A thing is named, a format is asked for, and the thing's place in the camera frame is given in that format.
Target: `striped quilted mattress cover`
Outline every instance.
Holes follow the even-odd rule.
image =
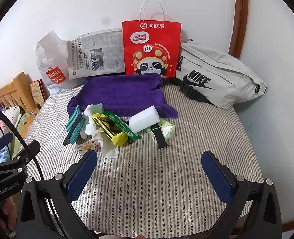
[[[27,132],[25,140],[41,144],[38,159],[45,179],[64,173],[81,155],[67,135],[67,103],[82,86],[50,96]],[[98,164],[79,199],[72,206],[88,229],[105,234],[169,238],[210,229],[225,208],[201,167],[201,155],[211,150],[222,164],[248,181],[263,177],[254,150],[233,107],[220,109],[186,98],[179,88],[162,88],[166,101],[179,113],[167,119],[176,126],[170,146],[157,150],[152,137],[119,148],[116,159],[98,152]],[[36,166],[29,175],[39,180]],[[242,215],[248,213],[248,202]]]

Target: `white sponge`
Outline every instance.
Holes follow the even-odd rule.
[[[137,133],[160,121],[154,105],[129,118],[129,128]]]

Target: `silver screw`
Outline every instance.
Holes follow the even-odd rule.
[[[57,173],[55,176],[54,176],[54,179],[56,179],[57,181],[62,179],[63,178],[63,174],[62,173]]]
[[[270,180],[270,179],[267,179],[267,180],[266,180],[266,183],[267,183],[268,185],[273,185],[273,182],[272,182],[272,180]]]
[[[32,177],[28,177],[28,178],[25,179],[25,182],[30,183],[32,180],[33,180]]]
[[[242,182],[242,181],[244,181],[244,177],[241,174],[240,175],[237,175],[237,180],[239,182]]]

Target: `human hand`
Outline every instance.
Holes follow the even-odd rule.
[[[7,224],[5,224],[5,222],[0,218],[0,226],[2,229],[8,228],[9,230],[14,231],[17,224],[17,210],[12,197],[4,200],[1,210],[7,217]]]

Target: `white bag handle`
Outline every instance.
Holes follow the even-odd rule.
[[[145,0],[140,8],[140,12],[139,12],[139,20],[141,21],[141,17],[142,17],[142,9],[143,9],[143,6],[144,6],[144,9],[143,9],[143,20],[145,20],[145,9],[146,9],[146,5],[147,3],[149,2],[150,0]],[[163,0],[164,2],[164,7],[162,7],[161,3],[158,1],[158,0],[155,0],[157,3],[160,4],[161,6],[161,10],[163,11],[163,15],[164,15],[164,21],[165,21],[165,14],[166,14],[166,3],[165,3],[165,0]]]

